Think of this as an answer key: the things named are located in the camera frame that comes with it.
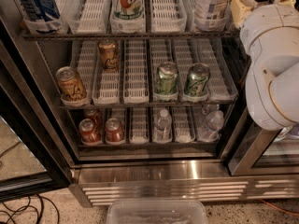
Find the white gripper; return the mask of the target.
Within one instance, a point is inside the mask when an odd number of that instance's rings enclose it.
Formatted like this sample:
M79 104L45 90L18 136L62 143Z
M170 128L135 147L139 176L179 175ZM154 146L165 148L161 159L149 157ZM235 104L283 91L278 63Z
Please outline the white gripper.
M274 3L276 5L258 7L255 0L231 0L233 22L237 29L241 27L240 39L247 54L258 38L266 38L265 45L270 48L298 47L299 12L294 8L296 0L274 0Z

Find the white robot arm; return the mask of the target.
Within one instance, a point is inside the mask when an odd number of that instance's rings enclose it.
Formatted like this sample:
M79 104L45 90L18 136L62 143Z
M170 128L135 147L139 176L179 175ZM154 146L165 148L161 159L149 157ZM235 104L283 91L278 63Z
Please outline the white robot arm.
M250 56L246 101L252 119L268 131L299 123L299 12L231 0L235 27Z

